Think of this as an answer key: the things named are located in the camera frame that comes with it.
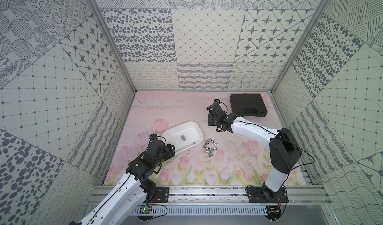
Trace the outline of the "white plastic storage box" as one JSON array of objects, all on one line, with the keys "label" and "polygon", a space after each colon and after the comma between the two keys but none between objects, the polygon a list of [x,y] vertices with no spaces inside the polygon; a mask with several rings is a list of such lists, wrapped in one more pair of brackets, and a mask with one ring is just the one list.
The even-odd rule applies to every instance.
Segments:
[{"label": "white plastic storage box", "polygon": [[203,141],[203,133],[199,125],[189,121],[165,131],[162,134],[168,144],[174,145],[175,154],[183,153]]}]

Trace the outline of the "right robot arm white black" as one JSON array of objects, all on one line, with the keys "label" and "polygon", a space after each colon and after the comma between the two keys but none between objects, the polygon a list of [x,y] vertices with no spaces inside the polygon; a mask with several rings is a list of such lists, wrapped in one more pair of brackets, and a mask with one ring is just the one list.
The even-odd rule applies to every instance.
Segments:
[{"label": "right robot arm white black", "polygon": [[253,142],[267,146],[270,152],[272,168],[262,184],[261,191],[265,195],[276,195],[281,191],[290,173],[300,166],[297,164],[303,153],[307,154],[315,163],[315,158],[298,146],[292,132],[287,128],[279,130],[267,128],[246,120],[235,113],[227,114],[220,106],[220,101],[215,100],[207,107],[207,112],[212,118],[217,132],[244,136]]}]

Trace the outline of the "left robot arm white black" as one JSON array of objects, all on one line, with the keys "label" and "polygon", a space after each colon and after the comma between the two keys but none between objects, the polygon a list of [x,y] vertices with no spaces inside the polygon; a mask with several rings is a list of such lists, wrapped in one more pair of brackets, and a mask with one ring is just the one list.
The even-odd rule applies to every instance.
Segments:
[{"label": "left robot arm white black", "polygon": [[156,184],[149,179],[156,168],[175,156],[175,147],[164,137],[152,138],[147,149],[131,161],[112,191],[81,221],[71,225],[120,225],[144,202],[155,197]]}]

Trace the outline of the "chrome socket in pile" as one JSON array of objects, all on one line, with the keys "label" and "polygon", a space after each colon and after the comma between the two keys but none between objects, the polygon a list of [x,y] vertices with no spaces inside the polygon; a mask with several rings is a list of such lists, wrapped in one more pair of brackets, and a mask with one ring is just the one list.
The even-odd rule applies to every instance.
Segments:
[{"label": "chrome socket in pile", "polygon": [[212,140],[212,139],[206,139],[206,140],[204,141],[204,145],[203,145],[203,147],[204,147],[204,148],[207,148],[208,144],[218,145],[218,143],[216,143],[214,140]]}]

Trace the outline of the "chrome socket pile front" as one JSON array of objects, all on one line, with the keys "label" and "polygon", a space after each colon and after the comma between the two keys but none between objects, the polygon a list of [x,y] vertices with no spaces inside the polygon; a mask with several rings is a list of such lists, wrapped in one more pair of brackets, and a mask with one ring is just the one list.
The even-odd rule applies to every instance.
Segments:
[{"label": "chrome socket pile front", "polygon": [[216,148],[205,148],[205,152],[208,154],[209,157],[213,156],[213,152],[216,150]]}]

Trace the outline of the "black plastic tool case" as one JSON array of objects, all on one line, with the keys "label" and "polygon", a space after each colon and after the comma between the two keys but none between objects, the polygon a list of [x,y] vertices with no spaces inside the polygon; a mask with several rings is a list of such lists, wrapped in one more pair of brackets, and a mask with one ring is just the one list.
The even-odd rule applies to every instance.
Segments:
[{"label": "black plastic tool case", "polygon": [[265,117],[267,109],[261,94],[231,94],[232,112],[242,117]]}]

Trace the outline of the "small circuit board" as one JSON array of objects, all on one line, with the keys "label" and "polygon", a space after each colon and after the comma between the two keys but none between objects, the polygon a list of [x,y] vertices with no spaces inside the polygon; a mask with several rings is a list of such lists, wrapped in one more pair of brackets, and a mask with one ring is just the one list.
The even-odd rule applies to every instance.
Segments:
[{"label": "small circuit board", "polygon": [[140,214],[150,214],[152,211],[151,207],[143,206],[140,207]]}]

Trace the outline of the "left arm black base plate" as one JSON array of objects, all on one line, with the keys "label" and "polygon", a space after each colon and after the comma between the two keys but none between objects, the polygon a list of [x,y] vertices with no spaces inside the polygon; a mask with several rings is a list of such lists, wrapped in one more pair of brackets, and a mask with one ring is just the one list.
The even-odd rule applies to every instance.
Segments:
[{"label": "left arm black base plate", "polygon": [[147,193],[146,203],[165,204],[169,200],[169,192],[169,187],[155,187],[150,189]]}]

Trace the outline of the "aluminium mounting rail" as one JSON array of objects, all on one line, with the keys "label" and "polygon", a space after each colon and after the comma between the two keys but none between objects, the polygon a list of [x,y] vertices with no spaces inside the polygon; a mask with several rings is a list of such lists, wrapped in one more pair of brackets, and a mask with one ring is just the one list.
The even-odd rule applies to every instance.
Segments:
[{"label": "aluminium mounting rail", "polygon": [[[245,186],[169,186],[168,205],[248,204]],[[330,198],[323,186],[286,186],[292,205],[324,205]]]}]

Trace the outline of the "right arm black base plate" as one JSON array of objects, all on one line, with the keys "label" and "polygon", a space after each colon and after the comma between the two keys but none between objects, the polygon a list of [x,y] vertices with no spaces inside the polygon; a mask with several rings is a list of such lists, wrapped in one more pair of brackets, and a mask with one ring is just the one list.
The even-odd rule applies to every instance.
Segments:
[{"label": "right arm black base plate", "polygon": [[250,203],[288,203],[289,199],[284,187],[281,187],[278,192],[273,192],[267,187],[247,186],[245,188],[248,200]]}]

